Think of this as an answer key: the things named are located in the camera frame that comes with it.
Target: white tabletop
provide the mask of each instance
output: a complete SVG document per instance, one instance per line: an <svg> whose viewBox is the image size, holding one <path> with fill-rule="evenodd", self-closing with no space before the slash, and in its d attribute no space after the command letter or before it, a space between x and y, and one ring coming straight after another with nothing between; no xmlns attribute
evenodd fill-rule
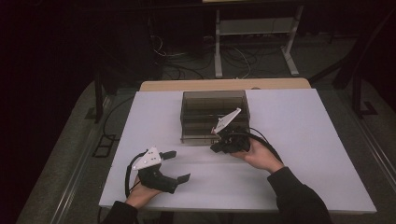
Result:
<svg viewBox="0 0 396 224"><path fill-rule="evenodd" d="M182 93L136 94L99 205L110 207L115 201L125 201L127 165L138 153L156 146L161 152L177 152L175 158L163 162L164 175L176 178L191 173L191 178L175 194L156 196L148 209L276 211L276 196L266 172L230 155L214 153L209 146L180 143ZM283 162L316 191L331 212L376 211L316 90L246 93L250 127L265 135ZM132 171L131 182L136 174Z"/></svg>

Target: person's arm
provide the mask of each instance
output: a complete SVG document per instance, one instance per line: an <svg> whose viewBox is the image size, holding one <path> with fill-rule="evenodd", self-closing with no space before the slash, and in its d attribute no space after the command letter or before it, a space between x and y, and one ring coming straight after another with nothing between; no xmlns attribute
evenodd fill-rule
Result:
<svg viewBox="0 0 396 224"><path fill-rule="evenodd" d="M276 193L276 204L283 223L332 223L320 197L302 184L289 167L285 167L265 146L254 139L249 140L249 151L235 152L232 155L271 174L268 181Z"/></svg>
<svg viewBox="0 0 396 224"><path fill-rule="evenodd" d="M110 212L102 224L134 223L137 210L145 206L154 196L161 193L157 189L149 189L140 184L139 177L134 181L134 187L125 203L114 202Z"/></svg>

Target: mesh organizer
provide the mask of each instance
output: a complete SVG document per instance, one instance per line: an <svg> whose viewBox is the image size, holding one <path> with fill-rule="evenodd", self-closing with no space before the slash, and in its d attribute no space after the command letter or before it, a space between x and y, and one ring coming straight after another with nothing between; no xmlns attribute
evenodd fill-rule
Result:
<svg viewBox="0 0 396 224"><path fill-rule="evenodd" d="M245 91L184 91L181 106L181 142L212 145L219 137L211 133L219 119L241 108L230 123L249 128L248 99Z"/></svg>

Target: wooden table edge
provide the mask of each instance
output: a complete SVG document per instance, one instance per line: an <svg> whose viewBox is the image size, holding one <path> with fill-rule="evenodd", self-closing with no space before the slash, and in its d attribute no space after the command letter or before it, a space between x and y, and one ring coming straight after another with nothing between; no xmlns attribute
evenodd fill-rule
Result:
<svg viewBox="0 0 396 224"><path fill-rule="evenodd" d="M311 89L306 78L252 78L145 81L141 91L232 91L232 90Z"/></svg>

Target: hand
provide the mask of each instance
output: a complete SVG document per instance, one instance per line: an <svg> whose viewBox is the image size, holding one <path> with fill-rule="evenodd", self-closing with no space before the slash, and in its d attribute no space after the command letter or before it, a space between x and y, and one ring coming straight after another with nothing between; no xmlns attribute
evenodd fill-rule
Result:
<svg viewBox="0 0 396 224"><path fill-rule="evenodd" d="M274 154L259 141L249 138L250 150L231 153L232 156L240 158L251 166L270 172L271 174L284 167Z"/></svg>
<svg viewBox="0 0 396 224"><path fill-rule="evenodd" d="M154 196L159 193L162 193L162 191L143 186L140 183L139 177L136 176L136 179L134 180L134 188L125 202L136 209L139 209L146 205L152 198L154 198Z"/></svg>

